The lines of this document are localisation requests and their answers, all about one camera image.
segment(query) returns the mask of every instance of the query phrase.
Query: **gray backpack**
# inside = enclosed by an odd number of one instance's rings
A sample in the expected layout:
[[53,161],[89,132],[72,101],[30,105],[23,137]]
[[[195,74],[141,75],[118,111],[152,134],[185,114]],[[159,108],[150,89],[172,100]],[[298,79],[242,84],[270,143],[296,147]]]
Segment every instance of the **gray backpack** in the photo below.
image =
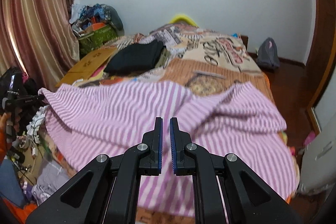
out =
[[265,69],[275,70],[280,67],[277,45],[273,38],[269,37],[261,44],[256,63],[260,68]]

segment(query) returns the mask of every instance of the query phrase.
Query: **purple and white striped fabric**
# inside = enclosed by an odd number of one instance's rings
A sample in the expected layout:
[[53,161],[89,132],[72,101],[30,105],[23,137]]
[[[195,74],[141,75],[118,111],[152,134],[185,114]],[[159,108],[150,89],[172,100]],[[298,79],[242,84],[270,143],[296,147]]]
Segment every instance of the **purple and white striped fabric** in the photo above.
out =
[[46,127],[68,163],[83,168],[98,154],[115,156],[141,142],[163,118],[163,163],[159,177],[142,177],[139,207],[193,216],[191,177],[176,177],[171,167],[169,119],[210,153],[237,154],[282,198],[297,187],[291,154],[277,132],[286,123],[277,108],[251,83],[225,93],[197,97],[173,82],[123,82],[85,89],[62,85],[41,89],[51,107]]

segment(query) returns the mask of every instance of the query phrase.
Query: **striped curtain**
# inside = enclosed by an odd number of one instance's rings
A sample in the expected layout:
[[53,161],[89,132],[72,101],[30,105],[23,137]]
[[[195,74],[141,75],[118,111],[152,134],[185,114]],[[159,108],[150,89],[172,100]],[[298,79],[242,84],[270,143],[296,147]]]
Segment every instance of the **striped curtain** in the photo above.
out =
[[67,0],[0,0],[0,73],[18,66],[54,90],[79,59],[68,16]]

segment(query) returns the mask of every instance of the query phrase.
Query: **silver screw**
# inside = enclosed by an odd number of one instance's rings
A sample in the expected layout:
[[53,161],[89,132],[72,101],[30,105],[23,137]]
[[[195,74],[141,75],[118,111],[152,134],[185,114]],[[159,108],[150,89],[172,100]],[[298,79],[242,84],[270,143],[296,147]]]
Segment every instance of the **silver screw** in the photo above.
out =
[[187,144],[187,149],[188,150],[195,150],[197,148],[197,145],[195,145],[194,143],[188,143]]
[[236,161],[237,160],[237,156],[235,154],[229,154],[229,155],[226,156],[226,158],[229,161]]
[[148,148],[148,145],[146,145],[145,143],[141,143],[137,146],[137,148],[140,150],[140,151],[144,151]]
[[104,161],[107,160],[107,156],[104,155],[104,154],[100,154],[100,155],[97,156],[96,160],[97,160],[98,162],[104,162]]

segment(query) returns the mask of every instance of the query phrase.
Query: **green patterned box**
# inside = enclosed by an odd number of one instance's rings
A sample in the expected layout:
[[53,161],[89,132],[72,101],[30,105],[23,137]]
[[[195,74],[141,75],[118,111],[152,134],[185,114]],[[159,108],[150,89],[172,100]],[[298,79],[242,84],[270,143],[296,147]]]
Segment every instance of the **green patterned box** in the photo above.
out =
[[105,27],[79,38],[81,57],[101,47],[105,42],[115,37],[117,37],[117,32],[110,24],[107,24]]

